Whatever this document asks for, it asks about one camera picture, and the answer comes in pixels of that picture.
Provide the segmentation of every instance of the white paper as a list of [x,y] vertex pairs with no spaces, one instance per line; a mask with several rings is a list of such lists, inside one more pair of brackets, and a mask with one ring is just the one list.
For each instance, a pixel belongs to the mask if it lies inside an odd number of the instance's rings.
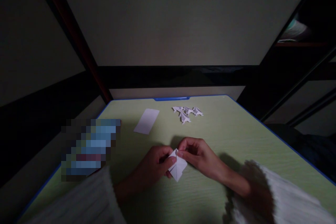
[[173,107],[173,110],[174,110],[174,113],[175,113],[176,111],[178,111],[178,112],[182,112],[182,111],[183,111],[183,107]]
[[184,111],[187,115],[189,115],[190,113],[194,112],[191,108],[188,107],[184,107]]
[[186,114],[184,114],[183,112],[181,112],[181,122],[182,122],[182,124],[185,124],[186,122],[191,122],[190,118]]
[[170,172],[170,174],[173,176],[173,178],[176,180],[176,182],[178,182],[182,176],[182,172],[183,170],[187,167],[187,162],[183,159],[180,158],[179,156],[176,155],[176,153],[178,152],[178,149],[175,149],[171,154],[171,156],[176,157],[176,163],[173,164],[168,171]]
[[137,126],[134,129],[134,132],[148,135],[153,127],[153,124],[155,123],[159,112],[159,110],[147,108],[142,114]]
[[198,116],[198,115],[203,116],[203,113],[202,113],[202,112],[200,111],[200,109],[197,108],[197,107],[194,107],[194,111],[193,111],[193,113],[194,113],[195,116]]

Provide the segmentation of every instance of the rectangular paper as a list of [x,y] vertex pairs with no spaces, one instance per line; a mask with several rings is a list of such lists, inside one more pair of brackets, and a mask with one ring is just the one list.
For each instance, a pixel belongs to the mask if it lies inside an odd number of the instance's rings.
[[134,129],[134,132],[148,135],[155,123],[159,112],[159,110],[147,108],[142,114],[140,121]]

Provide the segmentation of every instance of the table surface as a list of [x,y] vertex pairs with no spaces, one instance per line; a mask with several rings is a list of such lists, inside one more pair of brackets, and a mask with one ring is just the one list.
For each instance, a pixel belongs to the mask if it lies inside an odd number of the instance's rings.
[[[203,117],[190,116],[182,125],[173,106],[198,107]],[[145,109],[160,111],[149,135],[133,132]],[[246,112],[229,96],[191,97],[189,100],[155,101],[154,99],[114,100],[100,119],[121,119],[121,137],[111,161],[112,180],[127,176],[153,145],[173,149],[185,136],[203,138],[213,151],[233,169],[245,160],[256,160],[318,198],[323,207],[336,215],[336,187],[308,164],[262,123]],[[59,169],[21,217],[30,219],[76,182],[61,182]],[[190,164],[178,183],[163,177],[154,187],[135,196],[121,207],[128,223],[223,223],[226,218],[227,190],[203,176]]]

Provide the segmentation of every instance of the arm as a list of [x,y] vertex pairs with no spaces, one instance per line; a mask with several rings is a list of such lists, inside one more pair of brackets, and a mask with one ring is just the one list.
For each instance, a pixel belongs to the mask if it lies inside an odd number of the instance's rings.
[[316,198],[254,161],[246,161],[236,173],[203,139],[184,138],[178,149],[178,156],[235,192],[235,219],[255,223],[258,213],[268,223],[335,223]]
[[172,176],[168,169],[176,162],[176,157],[165,158],[172,152],[173,149],[169,146],[153,146],[136,169],[114,186],[118,204],[123,204],[133,195],[151,187],[163,175],[170,179]]
[[105,166],[29,223],[126,223],[119,205],[155,184],[163,175],[170,178],[167,170],[176,162],[176,157],[166,157],[172,152],[169,146],[152,147],[137,168],[113,188],[109,167]]
[[178,156],[191,163],[205,176],[232,189],[254,211],[268,222],[274,222],[273,199],[269,190],[231,170],[203,139],[184,138],[178,149]]

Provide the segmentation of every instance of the white sweater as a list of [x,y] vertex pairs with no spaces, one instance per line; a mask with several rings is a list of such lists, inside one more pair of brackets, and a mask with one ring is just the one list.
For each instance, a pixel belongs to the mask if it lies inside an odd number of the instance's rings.
[[[266,167],[247,161],[241,174],[268,187],[273,196],[275,223],[333,223],[320,202]],[[235,223],[266,223],[238,197],[233,198]],[[126,223],[113,192],[109,167],[85,179],[28,223]]]

